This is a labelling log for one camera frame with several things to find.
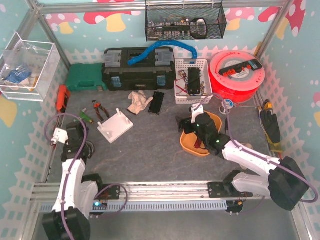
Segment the white peg base plate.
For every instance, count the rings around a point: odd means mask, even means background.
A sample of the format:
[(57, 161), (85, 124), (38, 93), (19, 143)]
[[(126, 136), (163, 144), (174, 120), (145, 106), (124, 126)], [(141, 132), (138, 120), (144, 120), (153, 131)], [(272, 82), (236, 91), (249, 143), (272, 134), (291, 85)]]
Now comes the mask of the white peg base plate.
[(110, 144), (134, 126), (133, 122), (118, 108), (116, 109), (115, 115), (104, 123), (98, 122), (97, 124), (97, 130)]

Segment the white leather work glove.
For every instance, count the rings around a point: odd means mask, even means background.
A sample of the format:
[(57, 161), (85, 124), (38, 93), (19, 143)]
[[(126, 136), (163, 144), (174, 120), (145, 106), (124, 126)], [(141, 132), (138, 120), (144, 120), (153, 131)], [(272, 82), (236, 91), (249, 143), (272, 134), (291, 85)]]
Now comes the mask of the white leather work glove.
[(131, 100), (131, 105), (127, 108), (127, 111), (137, 115), (141, 111), (145, 110), (154, 98), (152, 96), (147, 98), (144, 91), (139, 90), (138, 92), (132, 91), (129, 94), (128, 99)]

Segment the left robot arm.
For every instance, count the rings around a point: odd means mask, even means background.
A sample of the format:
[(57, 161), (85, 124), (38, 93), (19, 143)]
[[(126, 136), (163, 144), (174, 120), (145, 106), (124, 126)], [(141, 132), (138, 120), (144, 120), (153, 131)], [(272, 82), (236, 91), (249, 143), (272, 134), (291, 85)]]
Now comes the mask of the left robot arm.
[(57, 128), (54, 141), (63, 144), (62, 177), (58, 196), (50, 213), (44, 214), (42, 225), (50, 240), (88, 240), (91, 237), (89, 215), (93, 201), (102, 189), (101, 177), (84, 175), (87, 160), (93, 155), (86, 141), (88, 128), (79, 121)]

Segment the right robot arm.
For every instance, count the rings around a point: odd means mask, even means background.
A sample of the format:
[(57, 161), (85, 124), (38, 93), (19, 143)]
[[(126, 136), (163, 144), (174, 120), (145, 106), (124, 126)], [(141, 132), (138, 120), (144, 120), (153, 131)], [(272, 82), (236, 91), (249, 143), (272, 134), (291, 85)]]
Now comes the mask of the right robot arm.
[(250, 149), (221, 133), (202, 106), (194, 104), (189, 110), (190, 117), (176, 118), (181, 132), (195, 135), (211, 155), (242, 165), (254, 173), (234, 170), (227, 175), (219, 186), (226, 196), (260, 195), (271, 198), (287, 211), (302, 201), (310, 186), (294, 159), (279, 159)]

